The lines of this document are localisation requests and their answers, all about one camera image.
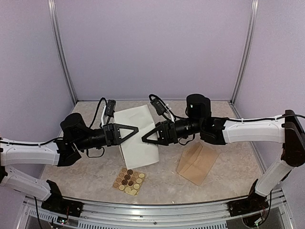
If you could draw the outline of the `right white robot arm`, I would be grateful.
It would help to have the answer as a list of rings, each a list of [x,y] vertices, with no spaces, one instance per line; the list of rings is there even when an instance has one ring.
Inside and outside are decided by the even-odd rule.
[[[186,117],[173,114],[163,100],[149,95],[150,103],[159,116],[171,116],[158,122],[155,128],[142,137],[144,143],[168,146],[181,138],[200,135],[200,139],[212,145],[226,145],[235,142],[276,142],[283,145],[283,152],[257,179],[244,200],[244,208],[255,211],[272,189],[295,168],[305,163],[305,132],[299,122],[300,115],[286,110],[283,115],[257,119],[231,119],[213,117],[211,101],[201,94],[186,97]]]

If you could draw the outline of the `brown kraft envelope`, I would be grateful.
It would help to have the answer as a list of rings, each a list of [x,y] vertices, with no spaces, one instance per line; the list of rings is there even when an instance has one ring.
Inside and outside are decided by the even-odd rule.
[[[177,173],[200,186],[216,162],[219,154],[216,150],[197,142],[182,153]]]

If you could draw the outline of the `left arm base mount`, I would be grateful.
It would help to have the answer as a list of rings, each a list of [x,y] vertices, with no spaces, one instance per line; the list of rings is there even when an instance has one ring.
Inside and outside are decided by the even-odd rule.
[[[80,217],[83,203],[80,201],[66,199],[62,196],[59,187],[53,181],[46,181],[50,186],[50,196],[41,204],[41,208],[66,216]]]

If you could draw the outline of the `ornate bordered letter paper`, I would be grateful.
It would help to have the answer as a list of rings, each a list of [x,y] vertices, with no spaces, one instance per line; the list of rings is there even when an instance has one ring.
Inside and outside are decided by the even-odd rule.
[[[127,169],[144,167],[159,161],[158,146],[142,141],[142,137],[155,128],[147,105],[115,112],[114,122],[120,125],[135,126],[139,129],[138,133],[120,144],[120,152]]]

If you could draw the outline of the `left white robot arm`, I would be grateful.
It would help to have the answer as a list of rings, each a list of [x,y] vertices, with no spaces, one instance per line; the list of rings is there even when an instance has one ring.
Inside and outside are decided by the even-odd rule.
[[[92,129],[85,124],[80,113],[68,115],[61,122],[61,129],[62,137],[44,143],[0,140],[0,185],[32,195],[48,203],[56,212],[62,212],[67,207],[57,184],[18,171],[14,165],[69,167],[81,158],[81,152],[91,148],[118,146],[139,131],[135,126],[120,124],[106,124]]]

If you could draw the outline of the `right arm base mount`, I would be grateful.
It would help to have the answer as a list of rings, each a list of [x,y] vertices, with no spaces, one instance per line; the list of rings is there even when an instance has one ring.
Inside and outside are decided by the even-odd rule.
[[[246,198],[228,202],[227,205],[231,217],[260,211],[264,208],[269,208],[266,197],[255,193],[255,185],[257,181],[258,179],[252,184],[250,192]]]

